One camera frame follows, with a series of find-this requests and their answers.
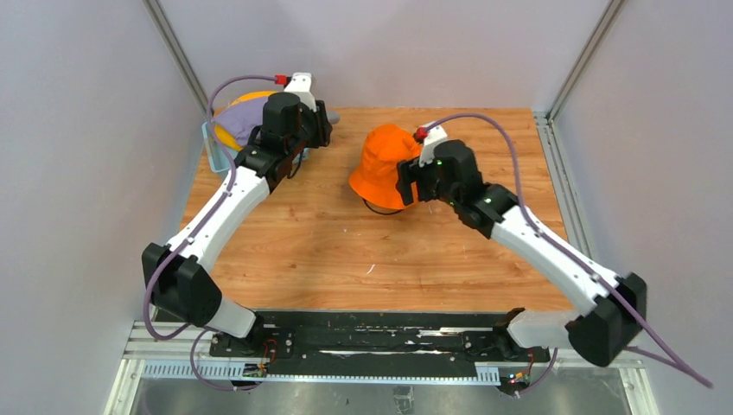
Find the orange bucket hat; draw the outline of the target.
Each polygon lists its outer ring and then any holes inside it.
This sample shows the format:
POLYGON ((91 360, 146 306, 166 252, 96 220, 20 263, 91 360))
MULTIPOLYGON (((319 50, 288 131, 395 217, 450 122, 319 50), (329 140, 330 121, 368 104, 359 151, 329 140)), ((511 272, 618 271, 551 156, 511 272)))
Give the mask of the orange bucket hat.
POLYGON ((378 208, 407 208, 397 190, 397 165, 420 153, 421 147, 410 132, 395 124, 380 125, 367 134, 359 164, 348 179, 349 186, 378 208))

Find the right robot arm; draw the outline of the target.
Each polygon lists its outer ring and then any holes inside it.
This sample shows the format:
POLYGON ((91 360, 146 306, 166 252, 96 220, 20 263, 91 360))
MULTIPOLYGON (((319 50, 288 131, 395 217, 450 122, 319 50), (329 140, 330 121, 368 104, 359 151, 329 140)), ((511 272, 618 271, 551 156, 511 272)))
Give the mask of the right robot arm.
POLYGON ((573 308, 561 312, 514 309, 494 336, 494 349, 514 361, 527 349, 572 348, 587 362, 606 367, 641 332, 647 284, 591 261, 560 239, 512 191, 484 182, 475 153, 460 140, 445 140, 397 165, 404 201, 439 200, 459 220, 521 256, 557 287, 573 308))

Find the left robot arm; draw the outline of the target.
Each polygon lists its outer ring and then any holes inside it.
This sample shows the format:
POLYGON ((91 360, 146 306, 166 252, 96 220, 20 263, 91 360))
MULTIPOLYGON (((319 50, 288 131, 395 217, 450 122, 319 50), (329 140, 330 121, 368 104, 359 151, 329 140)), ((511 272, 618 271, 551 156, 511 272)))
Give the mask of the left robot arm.
POLYGON ((263 119, 233 160, 215 195, 166 244, 149 244, 142 254, 144 300, 193 325, 232 337, 244 357, 258 355, 265 334, 257 315, 224 296, 210 276, 221 251, 249 213, 285 178, 297 171, 307 149, 325 147, 333 130, 323 101, 306 103, 296 93, 272 94, 263 119))

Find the grey bucket hat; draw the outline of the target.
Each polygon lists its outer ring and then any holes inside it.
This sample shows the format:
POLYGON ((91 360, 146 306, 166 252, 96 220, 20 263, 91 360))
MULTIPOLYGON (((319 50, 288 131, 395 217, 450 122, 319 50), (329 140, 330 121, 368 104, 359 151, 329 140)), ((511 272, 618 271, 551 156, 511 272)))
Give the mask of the grey bucket hat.
POLYGON ((341 116, 338 112, 327 111, 327 119, 330 124, 337 125, 341 120, 341 116))

